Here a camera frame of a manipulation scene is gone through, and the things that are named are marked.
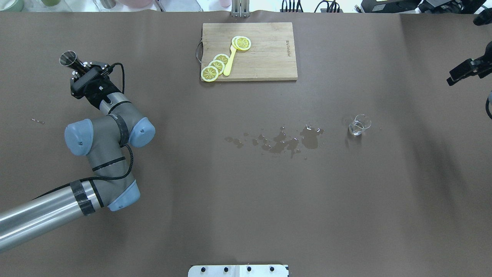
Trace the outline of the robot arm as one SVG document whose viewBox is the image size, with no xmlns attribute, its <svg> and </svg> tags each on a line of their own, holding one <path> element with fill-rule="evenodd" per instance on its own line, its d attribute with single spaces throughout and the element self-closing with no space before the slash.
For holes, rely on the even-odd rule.
<svg viewBox="0 0 492 277">
<path fill-rule="evenodd" d="M 155 135 L 149 119 L 109 78 L 114 65 L 99 62 L 67 63 L 73 70 L 70 93 L 88 100 L 103 116 L 84 119 L 65 128 L 63 117 L 75 118 L 78 109 L 46 81 L 34 85 L 13 74 L 1 78 L 1 180 L 32 178 L 48 188 L 69 172 L 84 174 L 28 203 L 1 213 L 1 254 L 20 245 L 35 250 L 46 234 L 49 250 L 67 246 L 70 252 L 109 244 L 114 228 L 97 227 L 90 219 L 100 209 L 114 211 L 135 203 L 140 191 L 122 149 L 143 147 Z"/>
</svg>

